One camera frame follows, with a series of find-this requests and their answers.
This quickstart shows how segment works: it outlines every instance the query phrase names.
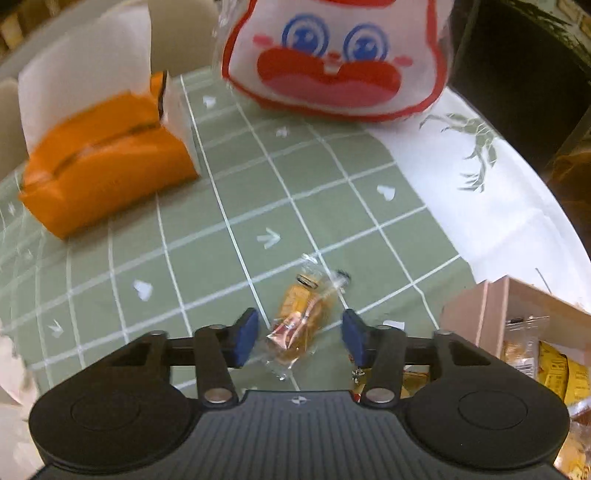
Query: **cartoon face bag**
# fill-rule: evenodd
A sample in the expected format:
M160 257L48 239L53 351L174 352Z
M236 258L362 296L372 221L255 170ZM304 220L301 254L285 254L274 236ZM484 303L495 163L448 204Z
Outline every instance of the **cartoon face bag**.
M263 106L379 122L425 111L445 87L453 0L244 1L222 76Z

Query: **green tablecloth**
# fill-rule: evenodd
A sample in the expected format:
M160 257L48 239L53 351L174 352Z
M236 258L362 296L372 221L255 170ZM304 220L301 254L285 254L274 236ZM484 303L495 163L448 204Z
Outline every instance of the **green tablecloth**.
M263 111L209 71L185 76L202 179L64 243L0 184L0 319L42 391L150 330L188 336L247 308L272 322L303 253L352 284L315 353L279 381L256 359L237 389L349 388L344 306L430 336L443 303L474 284L467 263L389 151L355 124ZM190 367L172 382L195 395Z

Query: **red cartoon mouth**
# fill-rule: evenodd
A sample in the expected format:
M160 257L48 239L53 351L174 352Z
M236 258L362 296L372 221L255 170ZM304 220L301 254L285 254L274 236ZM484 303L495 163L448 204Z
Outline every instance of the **red cartoon mouth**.
M399 71L384 61L344 63L337 73L324 71L324 60L283 47L258 58L262 82L280 95L320 105L362 108L391 100L400 90Z

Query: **orange tissue box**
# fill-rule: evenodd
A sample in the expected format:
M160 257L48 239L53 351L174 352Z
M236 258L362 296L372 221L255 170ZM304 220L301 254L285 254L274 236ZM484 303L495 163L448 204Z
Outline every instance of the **orange tissue box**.
M150 92L121 93L50 130L32 152L20 198L64 239L163 188L199 177L164 125L167 75Z

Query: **logo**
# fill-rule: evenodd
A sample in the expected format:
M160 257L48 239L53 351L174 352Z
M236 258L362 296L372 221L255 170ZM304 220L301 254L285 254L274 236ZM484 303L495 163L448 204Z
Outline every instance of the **logo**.
M293 397L293 398L291 399L291 402L292 402L294 405L298 405L298 406L300 406L300 405L303 405L304 403L308 403L308 399L307 399L307 398L305 398L305 397L302 397L301 395L298 395L297 397Z

